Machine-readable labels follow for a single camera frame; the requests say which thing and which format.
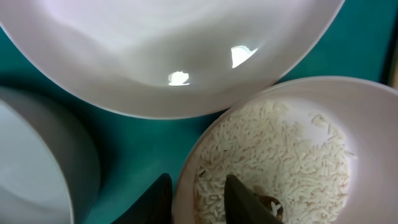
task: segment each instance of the table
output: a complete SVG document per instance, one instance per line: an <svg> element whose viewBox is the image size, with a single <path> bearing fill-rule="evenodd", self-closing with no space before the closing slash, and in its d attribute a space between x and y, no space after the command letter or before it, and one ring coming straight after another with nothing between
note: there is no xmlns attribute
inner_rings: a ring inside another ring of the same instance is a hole
<svg viewBox="0 0 398 224"><path fill-rule="evenodd" d="M281 82L342 75L383 82L398 0L346 0L315 48ZM222 113L176 121L130 118L89 105L45 78L0 30L0 85L23 88L67 107L94 139L101 160L99 198L85 224L108 224L164 172L175 185L191 147Z"/></svg>

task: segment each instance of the uncooked rice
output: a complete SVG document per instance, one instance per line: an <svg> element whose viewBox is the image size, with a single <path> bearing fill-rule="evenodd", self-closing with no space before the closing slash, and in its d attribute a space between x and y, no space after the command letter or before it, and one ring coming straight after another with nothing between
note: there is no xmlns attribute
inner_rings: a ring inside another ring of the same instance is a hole
<svg viewBox="0 0 398 224"><path fill-rule="evenodd" d="M279 101L246 106L222 120L202 141L194 186L197 223L226 223L227 174L236 175L254 193L277 198L285 224L337 219L348 196L348 156L355 155L343 144L343 133L322 114L309 115L329 138L314 144L303 138L304 125L283 120L287 110Z"/></svg>

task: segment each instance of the bowl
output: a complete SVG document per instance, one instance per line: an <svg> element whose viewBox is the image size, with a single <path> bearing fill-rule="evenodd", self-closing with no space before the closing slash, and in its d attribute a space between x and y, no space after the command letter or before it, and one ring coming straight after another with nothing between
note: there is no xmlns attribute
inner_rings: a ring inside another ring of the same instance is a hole
<svg viewBox="0 0 398 224"><path fill-rule="evenodd" d="M274 84L344 0L0 0L0 26L43 74L138 118L214 113Z"/></svg>
<svg viewBox="0 0 398 224"><path fill-rule="evenodd" d="M395 223L398 91L345 77L312 77L281 83L241 101L221 115L197 141L183 166L175 194L174 223L195 223L193 188L201 162L200 144L232 113L272 99L283 99L299 108L293 113L295 119L300 119L300 111L306 116L308 112L320 111L346 134L345 144L356 159L349 160L348 199L333 223Z"/></svg>
<svg viewBox="0 0 398 224"><path fill-rule="evenodd" d="M100 167L83 126L42 96L0 87L0 223L81 223Z"/></svg>

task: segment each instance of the white rice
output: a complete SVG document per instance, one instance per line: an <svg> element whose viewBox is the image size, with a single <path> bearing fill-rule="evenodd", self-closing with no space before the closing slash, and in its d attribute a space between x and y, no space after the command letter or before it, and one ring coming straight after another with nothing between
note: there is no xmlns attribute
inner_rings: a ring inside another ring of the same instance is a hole
<svg viewBox="0 0 398 224"><path fill-rule="evenodd" d="M282 120L283 102L247 106L225 118L199 145L195 178L197 223L225 223L224 182L236 175L249 189L277 198L285 224L331 223L347 199L348 156L343 135L322 114L312 124L328 140L303 139L304 125Z"/></svg>

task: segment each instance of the bowl of rice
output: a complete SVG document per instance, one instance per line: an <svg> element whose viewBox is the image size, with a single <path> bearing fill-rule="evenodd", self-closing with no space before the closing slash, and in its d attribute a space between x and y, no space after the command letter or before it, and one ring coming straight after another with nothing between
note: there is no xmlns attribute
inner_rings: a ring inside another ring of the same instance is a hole
<svg viewBox="0 0 398 224"><path fill-rule="evenodd" d="M225 222L234 174L283 206L283 223L396 223L398 91L346 77L272 86L222 114L178 180L175 224Z"/></svg>

